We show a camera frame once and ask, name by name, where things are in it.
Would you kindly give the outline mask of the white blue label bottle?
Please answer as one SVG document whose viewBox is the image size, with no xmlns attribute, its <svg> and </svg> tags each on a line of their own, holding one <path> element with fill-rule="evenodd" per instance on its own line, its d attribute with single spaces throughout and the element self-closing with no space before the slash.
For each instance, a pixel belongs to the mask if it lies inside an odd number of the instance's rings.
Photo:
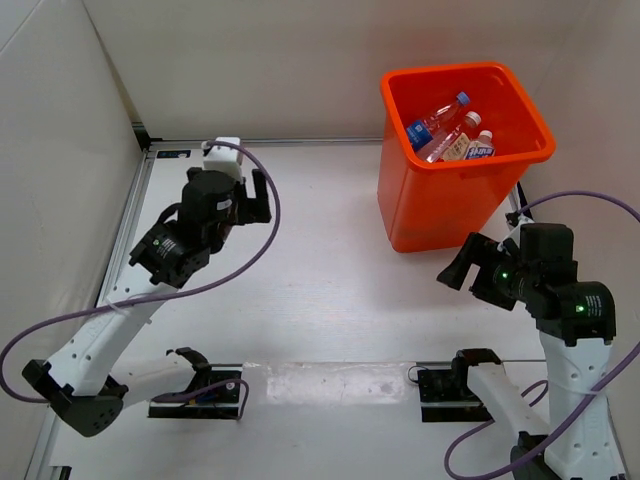
<svg viewBox="0 0 640 480">
<path fill-rule="evenodd" d="M 469 143 L 463 159 L 475 160 L 492 157 L 494 154 L 493 132 L 490 130 L 482 130 L 478 137 Z"/>
</svg>

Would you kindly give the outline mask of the yellow label plastic bottle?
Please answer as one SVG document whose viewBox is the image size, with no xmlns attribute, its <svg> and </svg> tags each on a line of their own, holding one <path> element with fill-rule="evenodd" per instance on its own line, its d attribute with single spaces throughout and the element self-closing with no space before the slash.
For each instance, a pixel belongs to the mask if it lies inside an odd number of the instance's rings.
<svg viewBox="0 0 640 480">
<path fill-rule="evenodd" d="M 481 121 L 482 118 L 477 112 L 466 113 L 463 119 L 428 153 L 425 160 L 429 163 L 459 160 L 469 146 L 470 136 L 478 129 Z"/>
</svg>

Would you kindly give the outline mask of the blue label purple cap bottle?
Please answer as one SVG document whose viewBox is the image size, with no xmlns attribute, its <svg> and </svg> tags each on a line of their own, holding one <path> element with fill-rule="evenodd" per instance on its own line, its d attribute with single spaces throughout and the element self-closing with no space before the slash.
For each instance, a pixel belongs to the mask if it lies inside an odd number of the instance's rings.
<svg viewBox="0 0 640 480">
<path fill-rule="evenodd" d="M 413 151 L 418 152 L 435 140 L 438 134 L 445 132 L 470 103 L 470 97 L 461 91 L 453 102 L 409 124 L 405 132 Z"/>
</svg>

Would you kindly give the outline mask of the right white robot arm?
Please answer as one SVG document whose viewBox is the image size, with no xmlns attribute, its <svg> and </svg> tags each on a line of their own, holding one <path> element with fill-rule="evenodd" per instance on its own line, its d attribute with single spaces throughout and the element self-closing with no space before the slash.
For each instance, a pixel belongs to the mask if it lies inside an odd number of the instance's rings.
<svg viewBox="0 0 640 480">
<path fill-rule="evenodd" d="M 520 223 L 501 242 L 468 235 L 437 277 L 458 290 L 472 266 L 470 291 L 512 310 L 522 303 L 536 324 L 547 369 L 549 418 L 521 397 L 493 351 L 459 351 L 449 387 L 477 397 L 515 439 L 511 473 L 517 479 L 622 479 L 612 437 L 604 380 L 616 335 L 616 308 L 601 282 L 581 281 L 574 234 L 562 224 Z"/>
</svg>

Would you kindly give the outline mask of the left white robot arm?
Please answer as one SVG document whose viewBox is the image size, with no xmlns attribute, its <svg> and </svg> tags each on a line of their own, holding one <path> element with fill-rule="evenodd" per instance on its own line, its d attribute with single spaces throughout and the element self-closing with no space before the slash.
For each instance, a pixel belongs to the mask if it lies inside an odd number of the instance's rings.
<svg viewBox="0 0 640 480">
<path fill-rule="evenodd" d="M 104 311 L 89 315 L 72 339 L 46 360 L 31 360 L 24 379 L 57 416 L 90 438 L 107 429 L 127 407 L 142 401 L 184 403 L 210 388 L 210 363 L 190 347 L 169 349 L 148 364 L 120 357 L 155 312 L 205 268 L 235 226 L 271 220 L 268 177 L 245 181 L 221 171 L 192 167 L 181 199 L 167 207 L 130 253 Z"/>
</svg>

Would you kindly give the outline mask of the orange plastic bin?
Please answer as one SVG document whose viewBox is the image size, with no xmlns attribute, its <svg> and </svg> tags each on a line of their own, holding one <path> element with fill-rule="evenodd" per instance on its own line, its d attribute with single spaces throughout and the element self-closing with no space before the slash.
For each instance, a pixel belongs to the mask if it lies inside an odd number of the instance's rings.
<svg viewBox="0 0 640 480">
<path fill-rule="evenodd" d="M 556 149 L 552 132 L 515 74 L 497 62 L 386 73 L 386 110 L 377 199 L 398 252 L 458 247 L 480 230 L 526 170 Z M 428 163 L 414 153 L 407 127 L 459 92 L 469 95 L 482 126 L 494 135 L 489 158 Z"/>
</svg>

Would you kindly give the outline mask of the blue label sticker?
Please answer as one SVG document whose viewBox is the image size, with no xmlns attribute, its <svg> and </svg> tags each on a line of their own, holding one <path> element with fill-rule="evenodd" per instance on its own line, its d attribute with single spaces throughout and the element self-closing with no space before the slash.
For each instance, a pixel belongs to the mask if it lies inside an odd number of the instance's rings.
<svg viewBox="0 0 640 480">
<path fill-rule="evenodd" d="M 157 159 L 186 159 L 190 156 L 190 150 L 161 150 L 156 153 Z"/>
</svg>

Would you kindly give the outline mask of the aluminium table frame rail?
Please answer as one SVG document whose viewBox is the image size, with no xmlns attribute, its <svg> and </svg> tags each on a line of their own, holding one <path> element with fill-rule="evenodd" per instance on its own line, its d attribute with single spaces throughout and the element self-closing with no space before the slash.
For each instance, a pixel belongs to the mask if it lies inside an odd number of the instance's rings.
<svg viewBox="0 0 640 480">
<path fill-rule="evenodd" d="M 141 153 L 135 157 L 138 161 L 136 164 L 136 172 L 130 184 L 124 210 L 119 217 L 120 223 L 118 224 L 117 234 L 112 242 L 109 262 L 103 275 L 100 290 L 94 301 L 94 306 L 102 305 L 104 295 L 112 287 L 113 282 L 119 275 L 119 270 L 125 260 L 125 250 L 130 245 L 129 237 L 138 221 L 139 212 L 142 207 L 142 198 L 146 192 L 146 185 L 150 175 L 149 167 L 147 166 L 147 152 L 152 143 L 152 138 L 141 121 L 132 122 L 131 127 L 141 149 Z M 27 472 L 24 476 L 25 479 L 69 478 L 70 467 L 51 467 L 49 465 L 58 428 L 58 419 L 55 413 L 47 408 Z"/>
</svg>

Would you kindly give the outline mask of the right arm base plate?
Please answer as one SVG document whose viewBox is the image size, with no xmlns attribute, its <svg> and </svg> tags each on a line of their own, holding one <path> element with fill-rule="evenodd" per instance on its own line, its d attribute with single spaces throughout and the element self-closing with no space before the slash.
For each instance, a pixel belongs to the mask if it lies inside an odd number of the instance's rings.
<svg viewBox="0 0 640 480">
<path fill-rule="evenodd" d="M 416 363 L 407 369 L 408 382 L 418 388 L 423 423 L 481 423 L 492 420 L 488 410 L 467 387 L 456 383 L 444 363 Z"/>
</svg>

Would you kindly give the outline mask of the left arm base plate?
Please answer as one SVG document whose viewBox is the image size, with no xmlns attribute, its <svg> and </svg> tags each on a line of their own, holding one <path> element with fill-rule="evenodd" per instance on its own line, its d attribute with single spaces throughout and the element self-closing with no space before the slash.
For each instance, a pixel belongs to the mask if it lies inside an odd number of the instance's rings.
<svg viewBox="0 0 640 480">
<path fill-rule="evenodd" d="M 176 420 L 234 420 L 241 418 L 242 406 L 246 404 L 241 364 L 212 364 L 201 381 L 191 387 L 200 390 L 209 385 L 221 386 L 178 403 L 150 403 L 149 419 Z"/>
</svg>

